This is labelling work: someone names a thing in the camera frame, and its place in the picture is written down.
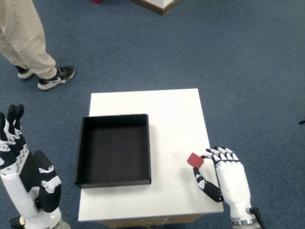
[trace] black sneaker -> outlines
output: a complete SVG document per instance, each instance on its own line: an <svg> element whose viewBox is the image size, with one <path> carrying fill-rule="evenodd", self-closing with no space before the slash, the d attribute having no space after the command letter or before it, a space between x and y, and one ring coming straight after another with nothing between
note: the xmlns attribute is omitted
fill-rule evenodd
<svg viewBox="0 0 305 229"><path fill-rule="evenodd" d="M75 69L72 66L62 67L57 69L56 75L49 79L39 79L38 88L41 90L51 89L61 83L68 82L75 74Z"/></svg>
<svg viewBox="0 0 305 229"><path fill-rule="evenodd" d="M31 69L23 69L19 66L15 66L18 70L18 78L22 80L27 80L29 79L34 72Z"/></svg>

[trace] white table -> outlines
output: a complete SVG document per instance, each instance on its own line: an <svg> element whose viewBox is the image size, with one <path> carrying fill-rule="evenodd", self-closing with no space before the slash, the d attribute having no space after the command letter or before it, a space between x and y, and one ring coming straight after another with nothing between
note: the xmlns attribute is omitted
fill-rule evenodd
<svg viewBox="0 0 305 229"><path fill-rule="evenodd" d="M197 186L186 160L209 148L197 89L94 93L90 116L148 114L152 183L81 190L79 221L180 216L222 212ZM217 184L213 163L204 177Z"/></svg>

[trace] shoe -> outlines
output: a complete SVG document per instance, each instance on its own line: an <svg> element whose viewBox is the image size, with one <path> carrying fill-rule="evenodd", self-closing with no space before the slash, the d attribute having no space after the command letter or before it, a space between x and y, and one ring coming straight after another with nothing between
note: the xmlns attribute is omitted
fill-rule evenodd
<svg viewBox="0 0 305 229"><path fill-rule="evenodd" d="M31 69L23 69L19 66L15 66L18 70L18 78L22 80L27 80L29 79L34 72Z"/></svg>
<svg viewBox="0 0 305 229"><path fill-rule="evenodd" d="M56 75L48 80L39 79L38 88L41 90L49 90L61 83L68 82L75 74L75 69L71 66L57 69Z"/></svg>

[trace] black tray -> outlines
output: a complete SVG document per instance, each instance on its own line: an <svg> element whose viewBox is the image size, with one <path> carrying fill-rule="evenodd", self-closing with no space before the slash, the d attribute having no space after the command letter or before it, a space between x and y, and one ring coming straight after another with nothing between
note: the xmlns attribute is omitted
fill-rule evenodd
<svg viewBox="0 0 305 229"><path fill-rule="evenodd" d="M74 183L81 188L150 184L148 115L83 118Z"/></svg>

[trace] trousers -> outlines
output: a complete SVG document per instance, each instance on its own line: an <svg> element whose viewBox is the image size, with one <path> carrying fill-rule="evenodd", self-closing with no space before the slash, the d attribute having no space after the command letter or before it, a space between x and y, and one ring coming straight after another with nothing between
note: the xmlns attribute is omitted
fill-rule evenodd
<svg viewBox="0 0 305 229"><path fill-rule="evenodd" d="M0 53L42 79L56 75L56 62L46 53L44 30L32 0L0 0Z"/></svg>

